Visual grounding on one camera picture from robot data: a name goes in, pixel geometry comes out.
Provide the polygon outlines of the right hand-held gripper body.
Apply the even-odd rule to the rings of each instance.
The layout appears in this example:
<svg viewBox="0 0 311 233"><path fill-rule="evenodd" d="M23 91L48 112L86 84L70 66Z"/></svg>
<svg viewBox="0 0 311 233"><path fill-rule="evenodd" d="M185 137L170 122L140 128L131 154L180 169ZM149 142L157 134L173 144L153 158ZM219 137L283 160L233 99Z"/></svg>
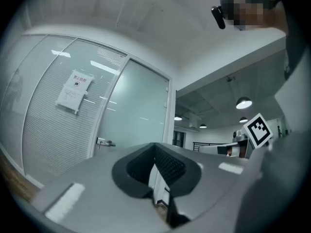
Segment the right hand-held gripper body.
<svg viewBox="0 0 311 233"><path fill-rule="evenodd" d="M239 146L238 156L240 158L250 158L253 150L259 149L269 144L273 133L259 113L246 123L242 123L242 128L233 133L233 143Z"/></svg>

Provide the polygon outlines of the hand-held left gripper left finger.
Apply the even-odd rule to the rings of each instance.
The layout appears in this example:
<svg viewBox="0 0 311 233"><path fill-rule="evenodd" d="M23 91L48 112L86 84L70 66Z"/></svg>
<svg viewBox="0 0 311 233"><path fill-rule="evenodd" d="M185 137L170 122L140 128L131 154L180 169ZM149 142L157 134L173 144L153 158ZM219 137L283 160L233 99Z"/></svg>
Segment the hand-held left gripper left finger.
<svg viewBox="0 0 311 233"><path fill-rule="evenodd" d="M45 185L31 204L58 231L167 233L149 186L156 147L101 150Z"/></svg>

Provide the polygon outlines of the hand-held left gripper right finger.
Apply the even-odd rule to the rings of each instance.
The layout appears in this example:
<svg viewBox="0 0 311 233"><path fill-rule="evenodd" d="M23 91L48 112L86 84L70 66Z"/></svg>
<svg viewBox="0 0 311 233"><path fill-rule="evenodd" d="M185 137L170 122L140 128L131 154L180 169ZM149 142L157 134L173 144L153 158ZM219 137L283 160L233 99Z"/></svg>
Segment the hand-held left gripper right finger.
<svg viewBox="0 0 311 233"><path fill-rule="evenodd" d="M262 151L246 160L156 143L155 163L170 189L167 219L156 229L234 229Z"/></svg>

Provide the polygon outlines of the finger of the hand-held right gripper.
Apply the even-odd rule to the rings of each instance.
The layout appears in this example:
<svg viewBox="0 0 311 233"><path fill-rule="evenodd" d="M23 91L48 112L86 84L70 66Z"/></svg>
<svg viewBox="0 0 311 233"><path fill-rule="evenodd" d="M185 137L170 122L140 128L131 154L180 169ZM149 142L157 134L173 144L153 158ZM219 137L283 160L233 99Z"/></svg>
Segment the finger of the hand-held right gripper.
<svg viewBox="0 0 311 233"><path fill-rule="evenodd" d="M214 155L238 155L238 144L222 144L199 147L199 152Z"/></svg>

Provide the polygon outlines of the silver door handle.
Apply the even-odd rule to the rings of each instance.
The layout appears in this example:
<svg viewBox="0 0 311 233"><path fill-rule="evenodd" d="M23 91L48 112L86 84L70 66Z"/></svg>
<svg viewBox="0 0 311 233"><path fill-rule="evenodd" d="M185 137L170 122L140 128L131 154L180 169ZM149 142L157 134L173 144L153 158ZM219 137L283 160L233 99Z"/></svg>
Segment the silver door handle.
<svg viewBox="0 0 311 233"><path fill-rule="evenodd" d="M111 140L103 139L100 137L97 138L97 145L99 142L101 142L101 146L106 146L106 147L115 147L116 146L116 144L114 142L112 142Z"/></svg>

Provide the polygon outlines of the frosted glass door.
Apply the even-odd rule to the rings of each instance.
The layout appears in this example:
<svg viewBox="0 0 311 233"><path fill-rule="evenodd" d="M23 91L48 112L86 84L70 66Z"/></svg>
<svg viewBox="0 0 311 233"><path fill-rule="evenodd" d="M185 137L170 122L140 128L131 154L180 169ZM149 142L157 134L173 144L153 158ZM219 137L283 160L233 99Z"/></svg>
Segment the frosted glass door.
<svg viewBox="0 0 311 233"><path fill-rule="evenodd" d="M153 197L154 144L164 138L168 95L169 80L130 59L105 97L94 154L105 158L114 194Z"/></svg>

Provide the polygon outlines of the black metal railing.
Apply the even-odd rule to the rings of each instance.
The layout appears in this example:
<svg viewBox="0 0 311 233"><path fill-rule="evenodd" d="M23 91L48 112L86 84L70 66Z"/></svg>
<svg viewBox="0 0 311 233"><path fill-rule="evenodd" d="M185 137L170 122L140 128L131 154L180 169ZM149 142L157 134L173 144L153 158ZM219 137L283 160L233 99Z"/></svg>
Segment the black metal railing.
<svg viewBox="0 0 311 233"><path fill-rule="evenodd" d="M199 148L202 146L216 146L216 145L224 145L224 143L193 142L193 151L199 152Z"/></svg>

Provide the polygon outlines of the large dome pendant lamp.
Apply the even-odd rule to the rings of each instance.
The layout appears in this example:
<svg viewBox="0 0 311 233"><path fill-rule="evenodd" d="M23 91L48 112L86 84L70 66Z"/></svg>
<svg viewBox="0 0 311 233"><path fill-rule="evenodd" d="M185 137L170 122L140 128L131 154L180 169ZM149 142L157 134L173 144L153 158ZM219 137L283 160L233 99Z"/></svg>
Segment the large dome pendant lamp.
<svg viewBox="0 0 311 233"><path fill-rule="evenodd" d="M238 110L246 109L252 105L252 101L248 97L240 97L236 102Z"/></svg>

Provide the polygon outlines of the glass partition with blinds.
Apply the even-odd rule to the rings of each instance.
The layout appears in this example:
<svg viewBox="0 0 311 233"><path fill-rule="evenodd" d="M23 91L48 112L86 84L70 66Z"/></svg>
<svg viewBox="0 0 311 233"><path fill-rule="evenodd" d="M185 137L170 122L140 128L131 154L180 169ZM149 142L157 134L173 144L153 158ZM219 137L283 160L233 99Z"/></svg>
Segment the glass partition with blinds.
<svg viewBox="0 0 311 233"><path fill-rule="evenodd" d="M107 95L126 55L80 38L22 35L0 54L0 146L42 187L90 157ZM56 106L73 70L93 76L78 113Z"/></svg>

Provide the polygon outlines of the person's black shirt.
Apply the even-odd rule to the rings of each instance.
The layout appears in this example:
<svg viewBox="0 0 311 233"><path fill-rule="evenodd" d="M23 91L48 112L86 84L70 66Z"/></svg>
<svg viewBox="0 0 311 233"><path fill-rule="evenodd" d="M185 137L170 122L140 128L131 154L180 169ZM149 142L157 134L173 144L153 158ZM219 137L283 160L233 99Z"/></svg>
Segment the person's black shirt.
<svg viewBox="0 0 311 233"><path fill-rule="evenodd" d="M282 0L288 32L286 33L286 60L284 61L284 78L287 81L300 63L304 52L311 52L308 37L305 36L303 14L299 7L291 6L288 0Z"/></svg>

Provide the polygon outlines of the white paper notice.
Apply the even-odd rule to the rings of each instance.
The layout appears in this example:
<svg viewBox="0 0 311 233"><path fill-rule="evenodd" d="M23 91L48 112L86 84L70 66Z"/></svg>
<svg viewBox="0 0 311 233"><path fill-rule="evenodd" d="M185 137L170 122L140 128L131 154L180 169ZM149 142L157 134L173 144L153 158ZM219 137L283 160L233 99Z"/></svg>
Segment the white paper notice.
<svg viewBox="0 0 311 233"><path fill-rule="evenodd" d="M55 101L55 105L71 109L76 115L84 96L88 94L87 89L94 79L93 76L73 70L63 85L63 88Z"/></svg>

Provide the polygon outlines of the white door frame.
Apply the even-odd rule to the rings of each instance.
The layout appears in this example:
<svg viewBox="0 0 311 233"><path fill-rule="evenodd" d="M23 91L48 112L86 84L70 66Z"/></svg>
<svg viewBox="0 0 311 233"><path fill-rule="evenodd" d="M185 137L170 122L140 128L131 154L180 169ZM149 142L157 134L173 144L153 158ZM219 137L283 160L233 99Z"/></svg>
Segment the white door frame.
<svg viewBox="0 0 311 233"><path fill-rule="evenodd" d="M96 136L116 146L101 146L99 150L96 145L93 154L172 139L173 81L155 67L126 57L112 90L102 99Z"/></svg>

